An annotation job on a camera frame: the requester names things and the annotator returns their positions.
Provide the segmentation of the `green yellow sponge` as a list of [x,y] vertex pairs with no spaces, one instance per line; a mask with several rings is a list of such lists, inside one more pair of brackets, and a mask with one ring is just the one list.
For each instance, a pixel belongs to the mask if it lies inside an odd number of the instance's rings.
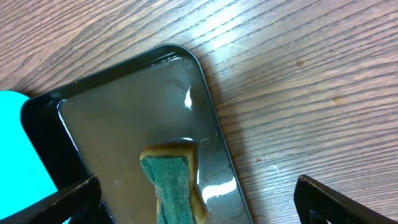
[[194,142],[168,142],[146,147],[140,164],[157,194],[157,223],[205,223],[208,218],[198,190]]

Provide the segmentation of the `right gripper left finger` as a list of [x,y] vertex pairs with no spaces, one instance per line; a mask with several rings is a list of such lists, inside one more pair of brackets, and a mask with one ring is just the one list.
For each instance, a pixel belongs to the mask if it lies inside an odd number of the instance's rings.
[[97,175],[79,180],[1,220],[1,224],[99,223],[103,191]]

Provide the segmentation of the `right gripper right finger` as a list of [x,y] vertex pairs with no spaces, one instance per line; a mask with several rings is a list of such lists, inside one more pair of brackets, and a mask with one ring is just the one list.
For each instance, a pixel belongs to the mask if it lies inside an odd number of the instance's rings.
[[294,203],[302,224],[397,224],[307,175],[297,179]]

